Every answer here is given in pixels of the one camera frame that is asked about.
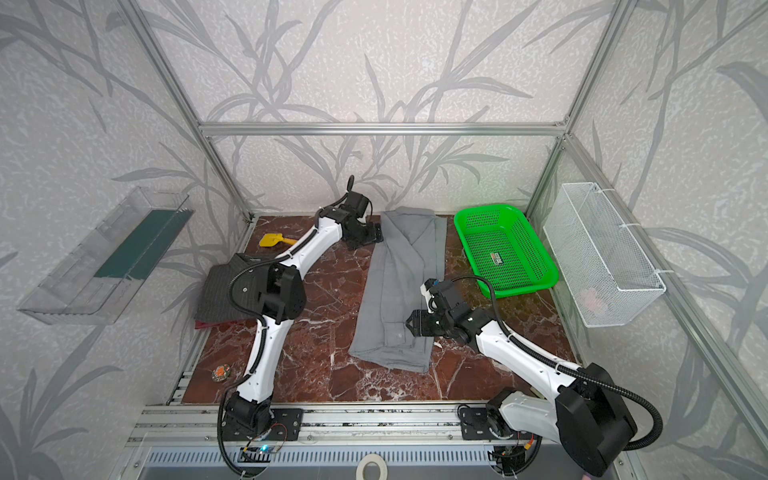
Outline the light grey long sleeve shirt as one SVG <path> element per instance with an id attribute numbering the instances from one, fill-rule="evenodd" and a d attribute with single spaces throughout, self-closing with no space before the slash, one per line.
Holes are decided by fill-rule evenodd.
<path id="1" fill-rule="evenodd" d="M 420 288 L 445 276 L 447 220 L 428 209 L 381 214 L 383 241 L 371 256 L 349 354 L 387 369 L 425 373 L 433 339 L 416 337 L 406 320 L 424 309 Z"/>

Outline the green plastic basket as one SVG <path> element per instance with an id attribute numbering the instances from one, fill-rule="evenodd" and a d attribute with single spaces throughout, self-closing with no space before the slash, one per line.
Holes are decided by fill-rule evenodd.
<path id="1" fill-rule="evenodd" d="M 463 209 L 454 225 L 485 296 L 527 295 L 555 286 L 559 272 L 542 241 L 519 209 L 494 204 Z M 490 254 L 498 252 L 503 265 Z"/>

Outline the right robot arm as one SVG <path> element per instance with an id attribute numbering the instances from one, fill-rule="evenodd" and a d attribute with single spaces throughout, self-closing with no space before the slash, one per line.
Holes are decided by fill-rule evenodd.
<path id="1" fill-rule="evenodd" d="M 490 401 L 490 423 L 501 437 L 526 431 L 558 442 L 586 473 L 600 476 L 623 451 L 654 444 L 663 432 L 659 410 L 616 385 L 601 366 L 580 366 L 549 353 L 512 330 L 498 305 L 470 306 L 458 281 L 431 278 L 420 288 L 425 308 L 406 321 L 417 337 L 446 337 L 507 367 L 538 392 Z"/>

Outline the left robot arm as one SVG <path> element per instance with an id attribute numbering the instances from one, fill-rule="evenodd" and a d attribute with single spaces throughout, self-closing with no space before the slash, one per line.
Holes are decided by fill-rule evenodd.
<path id="1" fill-rule="evenodd" d="M 271 400 L 277 364 L 287 334 L 307 304 L 304 279 L 327 250 L 343 242 L 351 250 L 383 240 L 381 226 L 366 218 L 371 201 L 353 190 L 320 208 L 311 228 L 283 253 L 251 263 L 227 287 L 231 306 L 258 321 L 242 378 L 222 397 L 218 428 L 233 427 L 253 438 L 273 424 Z"/>

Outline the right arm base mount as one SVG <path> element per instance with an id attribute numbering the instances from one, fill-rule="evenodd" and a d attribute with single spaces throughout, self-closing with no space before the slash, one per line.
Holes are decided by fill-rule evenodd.
<path id="1" fill-rule="evenodd" d="M 517 478 L 536 459 L 542 438 L 511 429 L 496 411 L 460 403 L 456 409 L 464 440 L 505 440 L 487 452 L 492 470 L 504 478 Z"/>

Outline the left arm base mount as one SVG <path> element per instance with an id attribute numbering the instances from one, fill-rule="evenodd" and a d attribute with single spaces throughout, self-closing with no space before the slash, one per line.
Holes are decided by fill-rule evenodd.
<path id="1" fill-rule="evenodd" d="M 274 409 L 267 415 L 265 427 L 253 431 L 226 414 L 217 428 L 217 436 L 233 463 L 247 466 L 267 464 L 287 442 L 298 440 L 303 416 L 301 408 Z"/>

